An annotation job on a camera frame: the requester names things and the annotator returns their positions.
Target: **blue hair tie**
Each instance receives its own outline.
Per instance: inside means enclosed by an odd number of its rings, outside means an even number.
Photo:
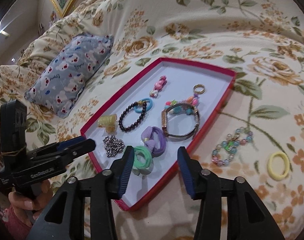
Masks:
[[[142,99],[142,100],[140,100],[138,102],[144,102],[144,101],[146,101],[146,103],[147,103],[147,110],[146,110],[146,112],[147,112],[147,111],[149,111],[152,108],[153,101],[150,98],[144,98],[144,99]],[[142,109],[138,109],[138,106],[134,107],[134,111],[136,113],[138,113],[138,114],[142,113]]]

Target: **floral bed sheet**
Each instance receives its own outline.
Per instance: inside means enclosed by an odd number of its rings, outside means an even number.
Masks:
[[[26,101],[23,94],[82,32],[112,34],[115,44],[70,115],[60,119]],[[231,99],[192,156],[220,177],[245,177],[286,239],[294,239],[304,227],[304,15],[292,0],[87,0],[32,42],[18,65],[0,66],[0,105],[16,98],[27,105],[29,149],[70,139],[158,57],[202,61],[237,72]],[[175,82],[175,77],[168,78]],[[228,167],[212,164],[212,149],[240,126],[253,131],[253,143]],[[271,179],[266,169],[269,155],[276,151],[285,152],[291,163],[289,176],[280,182]],[[53,178],[52,187],[56,191],[71,175],[84,179],[94,174],[89,157],[84,156],[66,174]],[[226,200],[222,203],[225,239]],[[122,212],[113,204],[118,236],[193,239],[199,204],[189,198],[176,175],[136,212]],[[85,235],[90,236],[89,201]]]

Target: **silver chain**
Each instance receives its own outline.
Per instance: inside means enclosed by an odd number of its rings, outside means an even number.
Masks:
[[[107,152],[107,157],[115,157],[118,153],[122,153],[125,148],[124,142],[121,139],[116,139],[114,135],[106,136],[103,139],[104,149]]]

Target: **yellow hair tie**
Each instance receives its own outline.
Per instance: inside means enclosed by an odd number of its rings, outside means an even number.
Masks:
[[[114,133],[116,120],[116,114],[103,115],[98,119],[98,127],[105,127],[107,133]]]
[[[284,169],[284,172],[282,175],[276,174],[272,170],[272,161],[276,156],[280,156],[284,161],[285,169]],[[289,161],[288,156],[284,152],[275,152],[270,155],[270,158],[268,160],[268,173],[272,179],[275,179],[275,180],[284,179],[288,175],[289,170],[290,170],[290,161]]]

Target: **black bead bracelet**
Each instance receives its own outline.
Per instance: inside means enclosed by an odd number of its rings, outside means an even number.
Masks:
[[[134,108],[135,106],[142,105],[142,113],[140,114],[138,120],[134,122],[134,124],[131,124],[128,127],[123,126],[123,118],[125,115],[130,111],[131,108]],[[129,132],[131,130],[134,130],[144,119],[145,114],[147,112],[147,103],[145,101],[139,101],[139,102],[134,102],[133,104],[129,105],[121,114],[120,119],[119,119],[119,127],[123,132]]]

